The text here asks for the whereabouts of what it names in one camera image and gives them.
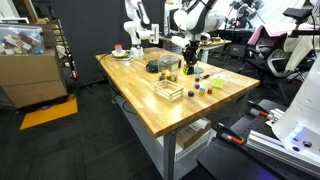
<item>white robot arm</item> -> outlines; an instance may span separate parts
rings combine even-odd
[[[186,38],[172,38],[173,43],[185,49],[183,56],[188,66],[187,75],[194,73],[201,33],[218,29],[225,19],[222,13],[212,9],[217,1],[196,0],[185,11]]]
[[[143,55],[141,40],[149,40],[150,43],[159,43],[159,25],[152,24],[141,0],[125,0],[127,16],[132,20],[124,23],[124,29],[129,33],[131,38],[131,54],[134,57]]]

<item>chair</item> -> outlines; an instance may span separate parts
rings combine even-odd
[[[259,37],[254,37],[257,38],[256,44],[249,44],[247,48],[252,53],[253,58],[245,59],[244,62],[248,65],[240,68],[238,73],[254,70],[256,78],[260,80],[260,87],[268,89],[271,92],[272,98],[278,97],[279,92],[284,105],[289,105],[288,97],[280,83],[280,80],[296,72],[285,70],[292,54],[283,50],[287,34],[270,37],[266,30],[262,28],[258,35]]]

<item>wooden table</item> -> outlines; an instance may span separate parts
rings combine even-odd
[[[133,58],[130,61],[115,61],[108,55],[96,58],[109,77],[109,82],[121,92],[121,96],[115,96],[119,105],[125,100],[131,105],[136,114],[124,111],[144,147],[153,159],[164,179],[178,179],[197,166],[196,153],[189,153],[178,162],[174,162],[176,134],[184,127],[204,115],[213,112],[225,103],[237,99],[239,109],[235,110],[233,119],[238,119],[239,112],[244,110],[247,94],[258,86],[259,81],[230,71],[223,71],[227,80],[222,89],[213,89],[213,94],[200,96],[194,89],[195,77],[186,76],[182,69],[179,70],[178,84],[184,87],[184,97],[168,102],[154,94],[154,83],[158,82],[157,74],[150,74],[145,67],[149,60],[158,59],[160,54],[173,54],[159,48],[147,48],[144,55]],[[205,73],[218,72],[221,68],[199,62],[199,67]],[[201,87],[211,87],[212,77],[200,81]],[[194,91],[194,97],[188,97],[188,91]],[[155,139],[164,136],[164,147]]]
[[[159,38],[160,40],[163,40],[163,41],[170,41],[171,42],[171,38],[168,38],[168,37],[160,37]],[[216,49],[216,48],[219,48],[221,46],[224,46],[226,44],[231,44],[232,41],[230,40],[221,40],[221,41],[207,41],[206,44],[201,44],[199,46],[199,48],[202,49],[202,56],[201,56],[201,62],[204,62],[204,63],[208,63],[208,55],[209,55],[209,50],[211,49]]]

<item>floor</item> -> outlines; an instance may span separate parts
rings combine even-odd
[[[244,65],[219,54],[210,55],[209,63],[232,71]],[[291,100],[298,87],[287,84]],[[92,92],[83,87],[76,94],[77,114],[22,131],[24,113],[0,105],[0,179],[162,179],[120,107],[111,103],[107,84],[89,88]],[[263,88],[249,96],[255,102],[268,98]],[[218,113],[229,115],[232,108],[231,103]],[[221,119],[218,113],[211,118]],[[198,166],[182,179],[214,177]]]

